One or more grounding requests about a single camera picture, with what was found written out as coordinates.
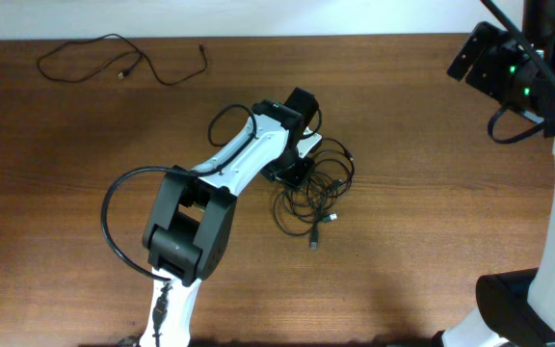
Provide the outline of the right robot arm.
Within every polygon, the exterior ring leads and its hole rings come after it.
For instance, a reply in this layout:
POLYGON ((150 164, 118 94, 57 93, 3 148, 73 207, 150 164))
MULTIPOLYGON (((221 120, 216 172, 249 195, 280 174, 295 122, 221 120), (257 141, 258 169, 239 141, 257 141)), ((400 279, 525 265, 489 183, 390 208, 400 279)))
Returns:
POLYGON ((487 132, 501 145, 543 150, 550 212, 539 263, 483 275, 475 308, 438 332, 435 346, 555 346, 555 1, 527 1, 520 24, 492 0, 448 67, 450 77, 493 99, 487 132))

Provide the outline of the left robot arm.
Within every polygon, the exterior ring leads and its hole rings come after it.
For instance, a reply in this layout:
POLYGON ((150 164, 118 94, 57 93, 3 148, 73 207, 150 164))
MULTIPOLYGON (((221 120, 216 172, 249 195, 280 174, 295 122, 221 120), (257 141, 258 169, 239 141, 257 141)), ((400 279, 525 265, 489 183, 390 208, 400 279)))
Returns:
POLYGON ((298 188, 322 140, 308 125, 320 114, 312 93, 296 88, 283 103, 263 100, 244 128, 191 171, 164 176, 145 227, 152 267, 152 306, 142 346, 186 346, 199 286, 217 268, 228 242, 238 196, 258 174, 298 188))

